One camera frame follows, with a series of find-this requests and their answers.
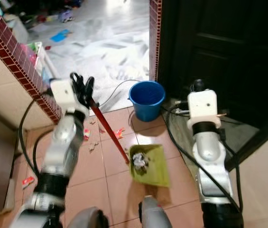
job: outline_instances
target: dark wooden door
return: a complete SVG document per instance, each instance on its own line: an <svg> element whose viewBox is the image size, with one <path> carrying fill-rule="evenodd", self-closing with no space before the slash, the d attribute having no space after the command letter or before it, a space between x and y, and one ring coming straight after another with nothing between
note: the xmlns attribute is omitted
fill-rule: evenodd
<svg viewBox="0 0 268 228"><path fill-rule="evenodd" d="M268 0L180 0L176 6L171 66L162 75L167 91L184 98L195 79L204 79L230 117L261 127L268 119Z"/></svg>

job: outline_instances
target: terracotta tile floor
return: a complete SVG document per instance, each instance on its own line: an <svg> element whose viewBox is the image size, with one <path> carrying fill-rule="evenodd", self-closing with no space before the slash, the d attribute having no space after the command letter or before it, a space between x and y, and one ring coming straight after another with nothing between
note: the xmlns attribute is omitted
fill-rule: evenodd
<svg viewBox="0 0 268 228"><path fill-rule="evenodd" d="M79 160L70 180L66 199L65 213L61 221L66 227L72 218L81 210L97 206L101 208L114 228L140 228L138 204L145 195L155 196L166 210L173 227L201 228L202 212L194 180L184 164L177 148L172 144L162 116L152 122L142 122L134 114L133 108L126 108L104 114L113 130L125 128L120 143L124 148L134 144L162 144L167 159L170 176L170 188L145 186L134 182L118 149L107 133L100 133L102 128L96 117L91 117L84 127L91 130L90 139L84 142L79 150ZM32 130L28 133L28 153L36 138L51 127ZM39 144L37 163L41 167L50 134ZM90 143L98 142L95 150L88 151ZM16 204L18 210L32 193L34 185L25 190L21 181L32 176L24 158L15 162L13 177L16 180ZM7 228L15 211L0 216L0 228Z"/></svg>

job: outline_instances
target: red brick border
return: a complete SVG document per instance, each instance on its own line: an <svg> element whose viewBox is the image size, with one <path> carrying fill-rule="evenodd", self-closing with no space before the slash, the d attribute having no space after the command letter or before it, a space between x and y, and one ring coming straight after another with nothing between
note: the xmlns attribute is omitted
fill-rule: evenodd
<svg viewBox="0 0 268 228"><path fill-rule="evenodd" d="M157 81L162 0L149 0L149 76Z"/></svg>
<svg viewBox="0 0 268 228"><path fill-rule="evenodd" d="M38 97L44 90L45 84L42 77L37 73L25 52L22 51L20 44L16 41L1 16L0 59L32 98ZM37 103L54 123L58 122L61 116L61 108L53 98L39 98Z"/></svg>

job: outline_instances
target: green dustpan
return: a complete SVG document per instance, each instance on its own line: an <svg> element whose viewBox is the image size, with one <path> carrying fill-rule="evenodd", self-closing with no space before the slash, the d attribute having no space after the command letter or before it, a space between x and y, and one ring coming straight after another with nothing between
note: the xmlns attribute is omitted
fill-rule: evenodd
<svg viewBox="0 0 268 228"><path fill-rule="evenodd" d="M163 146L160 144L151 145L133 145L129 149L129 157L134 154L144 152L149 158L147 172L141 174L134 168L132 160L130 161L130 174L133 179L143 184L169 187L169 177L167 172L166 157L163 152Z"/></svg>

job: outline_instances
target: blue bucket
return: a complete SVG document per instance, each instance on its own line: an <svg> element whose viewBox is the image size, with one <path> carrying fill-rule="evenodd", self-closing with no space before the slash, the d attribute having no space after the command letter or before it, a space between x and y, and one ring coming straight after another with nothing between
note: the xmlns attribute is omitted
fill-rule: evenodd
<svg viewBox="0 0 268 228"><path fill-rule="evenodd" d="M134 105L136 116L144 122L155 120L159 116L165 97L162 85L153 81L138 82L129 91L129 99Z"/></svg>

